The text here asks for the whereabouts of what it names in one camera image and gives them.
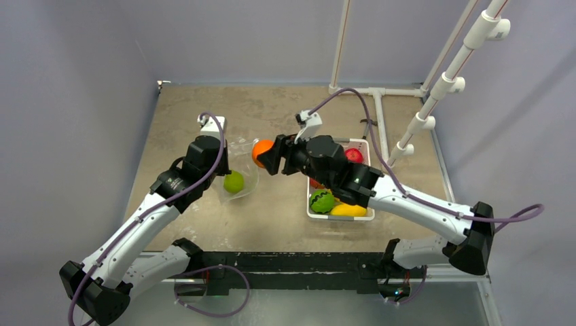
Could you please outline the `green lime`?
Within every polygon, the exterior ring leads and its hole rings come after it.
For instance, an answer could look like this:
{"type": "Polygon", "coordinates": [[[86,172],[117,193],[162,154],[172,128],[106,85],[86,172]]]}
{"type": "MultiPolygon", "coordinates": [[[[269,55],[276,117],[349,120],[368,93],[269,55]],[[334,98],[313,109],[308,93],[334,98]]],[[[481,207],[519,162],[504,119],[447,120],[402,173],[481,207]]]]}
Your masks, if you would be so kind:
{"type": "Polygon", "coordinates": [[[235,170],[226,175],[223,180],[223,188],[230,194],[237,194],[244,190],[245,179],[243,175],[235,170]]]}

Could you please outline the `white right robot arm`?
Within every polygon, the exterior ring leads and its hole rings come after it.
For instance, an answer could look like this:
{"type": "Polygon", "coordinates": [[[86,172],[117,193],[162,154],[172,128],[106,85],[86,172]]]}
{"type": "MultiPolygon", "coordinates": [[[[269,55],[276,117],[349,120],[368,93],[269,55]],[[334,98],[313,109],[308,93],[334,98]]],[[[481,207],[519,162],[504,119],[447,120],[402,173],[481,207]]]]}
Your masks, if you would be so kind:
{"type": "Polygon", "coordinates": [[[494,236],[488,204],[454,204],[396,185],[381,170],[348,160],[343,147],[327,135],[300,142],[278,135],[256,160],[270,175],[302,173],[345,204],[392,213],[435,232],[432,238],[390,241],[381,259],[389,276],[432,264],[450,264],[478,276],[487,272],[494,236]]]}

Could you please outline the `clear zip top bag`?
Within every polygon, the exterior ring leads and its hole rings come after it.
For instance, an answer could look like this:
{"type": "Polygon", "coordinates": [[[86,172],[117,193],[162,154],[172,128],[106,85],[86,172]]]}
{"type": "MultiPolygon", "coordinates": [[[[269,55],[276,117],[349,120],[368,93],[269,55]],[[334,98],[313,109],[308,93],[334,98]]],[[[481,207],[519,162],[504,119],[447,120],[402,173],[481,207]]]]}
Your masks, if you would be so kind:
{"type": "Polygon", "coordinates": [[[244,198],[255,191],[259,183],[259,167],[253,162],[251,152],[257,141],[259,141],[258,138],[245,139],[235,137],[228,139],[228,164],[230,170],[238,171],[243,175],[245,187],[244,190],[237,194],[230,194],[223,188],[224,177],[218,177],[215,183],[220,203],[224,204],[244,198]]]}

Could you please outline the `red apple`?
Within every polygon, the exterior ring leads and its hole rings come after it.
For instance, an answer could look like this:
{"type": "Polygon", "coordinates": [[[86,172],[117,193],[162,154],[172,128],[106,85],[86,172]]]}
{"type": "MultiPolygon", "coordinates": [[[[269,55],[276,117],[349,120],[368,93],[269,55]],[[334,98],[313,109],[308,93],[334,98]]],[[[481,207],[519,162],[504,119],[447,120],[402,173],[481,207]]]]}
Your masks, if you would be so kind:
{"type": "Polygon", "coordinates": [[[356,148],[346,149],[345,155],[346,155],[346,158],[348,159],[349,162],[362,164],[364,161],[363,154],[360,152],[359,149],[356,149],[356,148]]]}

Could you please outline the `green ridged squash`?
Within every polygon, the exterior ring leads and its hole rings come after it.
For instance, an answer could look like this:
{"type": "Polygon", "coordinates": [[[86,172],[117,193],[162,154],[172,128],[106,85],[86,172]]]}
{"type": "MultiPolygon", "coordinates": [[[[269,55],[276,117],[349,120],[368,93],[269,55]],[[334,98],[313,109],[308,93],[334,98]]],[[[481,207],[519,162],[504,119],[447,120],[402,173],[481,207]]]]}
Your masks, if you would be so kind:
{"type": "Polygon", "coordinates": [[[326,215],[335,205],[336,199],[329,189],[318,189],[309,199],[309,208],[316,214],[326,215]]]}

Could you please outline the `orange fruit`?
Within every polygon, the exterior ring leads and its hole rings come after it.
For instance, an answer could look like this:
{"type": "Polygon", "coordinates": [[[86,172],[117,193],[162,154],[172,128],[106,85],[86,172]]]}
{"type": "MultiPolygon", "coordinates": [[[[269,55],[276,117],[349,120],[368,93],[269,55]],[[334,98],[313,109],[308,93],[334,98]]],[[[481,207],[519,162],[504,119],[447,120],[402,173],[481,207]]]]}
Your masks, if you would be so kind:
{"type": "Polygon", "coordinates": [[[262,139],[257,141],[252,149],[251,158],[259,168],[264,168],[264,165],[257,159],[258,155],[267,152],[274,145],[274,141],[269,139],[262,139]]]}

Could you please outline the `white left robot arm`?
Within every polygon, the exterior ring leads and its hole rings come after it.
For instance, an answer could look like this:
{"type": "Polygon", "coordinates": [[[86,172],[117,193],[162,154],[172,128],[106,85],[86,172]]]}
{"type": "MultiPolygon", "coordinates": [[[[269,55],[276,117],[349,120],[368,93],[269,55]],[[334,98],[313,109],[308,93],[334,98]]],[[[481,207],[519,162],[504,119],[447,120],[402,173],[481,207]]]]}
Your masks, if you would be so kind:
{"type": "Polygon", "coordinates": [[[131,299],[174,275],[193,278],[202,271],[202,249],[185,238],[163,252],[137,262],[147,245],[196,200],[216,176],[230,173],[226,140],[200,135],[168,170],[160,173],[137,210],[95,252],[81,262],[68,261],[59,271],[71,300],[67,322],[74,325],[80,308],[88,325],[110,325],[131,299]]]}

